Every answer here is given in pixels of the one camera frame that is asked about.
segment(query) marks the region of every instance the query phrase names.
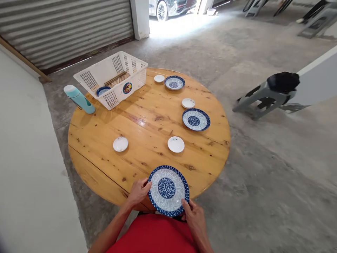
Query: bottle cap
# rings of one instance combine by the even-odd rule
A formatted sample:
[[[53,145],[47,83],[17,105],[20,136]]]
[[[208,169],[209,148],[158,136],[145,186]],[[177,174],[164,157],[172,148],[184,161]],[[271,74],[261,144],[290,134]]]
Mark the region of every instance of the bottle cap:
[[[76,97],[79,95],[80,91],[74,85],[67,85],[63,88],[64,92],[67,94],[68,97]]]

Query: left hand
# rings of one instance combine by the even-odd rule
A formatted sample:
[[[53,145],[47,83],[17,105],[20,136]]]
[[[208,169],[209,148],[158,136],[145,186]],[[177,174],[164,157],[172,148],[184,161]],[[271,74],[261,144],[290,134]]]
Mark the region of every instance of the left hand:
[[[133,182],[131,192],[126,200],[126,203],[131,205],[132,208],[134,208],[137,204],[142,202],[147,196],[147,193],[149,192],[149,190],[151,189],[152,182],[149,182],[147,184],[146,183],[147,183],[147,178],[139,179]]]

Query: metal roller shutter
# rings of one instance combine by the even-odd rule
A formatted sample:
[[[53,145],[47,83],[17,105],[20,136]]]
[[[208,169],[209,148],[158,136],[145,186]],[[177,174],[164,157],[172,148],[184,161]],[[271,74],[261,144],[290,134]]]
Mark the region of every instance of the metal roller shutter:
[[[2,0],[0,35],[46,70],[133,37],[129,0]]]

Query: plate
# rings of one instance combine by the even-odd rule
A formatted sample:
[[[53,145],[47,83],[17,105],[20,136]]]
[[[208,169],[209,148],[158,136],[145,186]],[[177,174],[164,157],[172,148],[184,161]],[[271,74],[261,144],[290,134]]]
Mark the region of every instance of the plate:
[[[159,166],[152,171],[148,181],[152,182],[148,196],[158,212],[173,217],[184,211],[181,199],[190,201],[190,189],[184,176],[176,168]]]
[[[123,152],[127,148],[128,145],[129,145],[129,142],[127,141],[127,138],[118,137],[113,142],[113,149],[117,152]]]
[[[194,102],[193,99],[190,99],[190,98],[184,98],[181,102],[181,105],[186,108],[186,109],[189,109],[189,108],[192,108],[196,105],[196,103]]]
[[[194,131],[204,131],[210,126],[211,120],[203,110],[191,108],[183,112],[183,123]]]
[[[171,137],[168,140],[167,145],[168,145],[168,148],[175,153],[180,153],[185,148],[184,141],[178,136]]]
[[[100,95],[102,95],[103,93],[106,93],[110,89],[111,88],[109,86],[103,86],[96,91],[96,95],[99,97]]]
[[[180,90],[185,86],[185,80],[179,76],[169,76],[165,79],[165,86],[170,90]]]
[[[165,77],[162,76],[162,75],[157,75],[154,77],[154,80],[157,82],[157,83],[161,83],[162,81],[165,80]]]

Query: black cloth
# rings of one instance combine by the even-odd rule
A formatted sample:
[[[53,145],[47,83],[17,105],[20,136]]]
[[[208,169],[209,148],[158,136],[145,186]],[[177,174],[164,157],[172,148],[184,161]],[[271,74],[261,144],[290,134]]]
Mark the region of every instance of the black cloth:
[[[299,85],[299,75],[296,73],[282,72],[267,78],[269,88],[283,94],[295,91]]]

